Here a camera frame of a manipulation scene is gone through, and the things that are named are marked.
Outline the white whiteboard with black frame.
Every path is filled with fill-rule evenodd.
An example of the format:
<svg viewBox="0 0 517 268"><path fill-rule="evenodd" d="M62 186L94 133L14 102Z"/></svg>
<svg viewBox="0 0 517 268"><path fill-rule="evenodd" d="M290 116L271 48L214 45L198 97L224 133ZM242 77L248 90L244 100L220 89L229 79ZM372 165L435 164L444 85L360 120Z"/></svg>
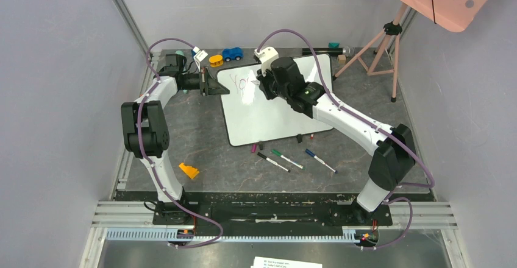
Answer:
<svg viewBox="0 0 517 268"><path fill-rule="evenodd" d="M254 83L260 65L221 69L217 81L229 90L221 96L229 144L243 146L327 131L331 126L295 112L285 100L266 99Z"/></svg>

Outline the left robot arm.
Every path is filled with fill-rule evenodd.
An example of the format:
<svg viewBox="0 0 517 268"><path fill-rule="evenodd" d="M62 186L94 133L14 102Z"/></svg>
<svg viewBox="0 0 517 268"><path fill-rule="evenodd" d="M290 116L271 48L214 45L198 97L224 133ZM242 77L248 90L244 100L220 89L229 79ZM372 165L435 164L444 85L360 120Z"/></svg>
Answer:
<svg viewBox="0 0 517 268"><path fill-rule="evenodd" d="M186 224L196 218L168 155L170 135L164 107L182 90L198 90L202 96L226 95L230 91L203 67L188 72L187 58L168 54L151 87L137 100L121 106L124 146L148 170L157 190L152 208L155 224Z"/></svg>

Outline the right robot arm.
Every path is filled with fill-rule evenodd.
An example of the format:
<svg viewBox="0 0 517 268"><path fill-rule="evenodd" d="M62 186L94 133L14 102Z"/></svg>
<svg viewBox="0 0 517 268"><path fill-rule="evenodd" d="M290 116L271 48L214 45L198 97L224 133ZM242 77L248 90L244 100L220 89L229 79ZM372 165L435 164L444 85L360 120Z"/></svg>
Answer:
<svg viewBox="0 0 517 268"><path fill-rule="evenodd" d="M309 82L292 57L281 57L257 70L257 85L266 99L281 98L292 110L329 125L362 146L372 157L369 179L352 207L352 217L370 223L415 165L411 130L376 122L339 100L322 81Z"/></svg>

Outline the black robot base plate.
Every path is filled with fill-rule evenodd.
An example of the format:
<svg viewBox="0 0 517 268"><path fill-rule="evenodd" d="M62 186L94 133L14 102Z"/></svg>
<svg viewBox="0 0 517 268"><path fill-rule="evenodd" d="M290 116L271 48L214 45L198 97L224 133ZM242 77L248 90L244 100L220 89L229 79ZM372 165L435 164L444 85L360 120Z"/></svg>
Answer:
<svg viewBox="0 0 517 268"><path fill-rule="evenodd" d="M179 205L146 201L154 225L206 236L338 236L342 227L393 224L388 206L363 211L354 193L185 192Z"/></svg>

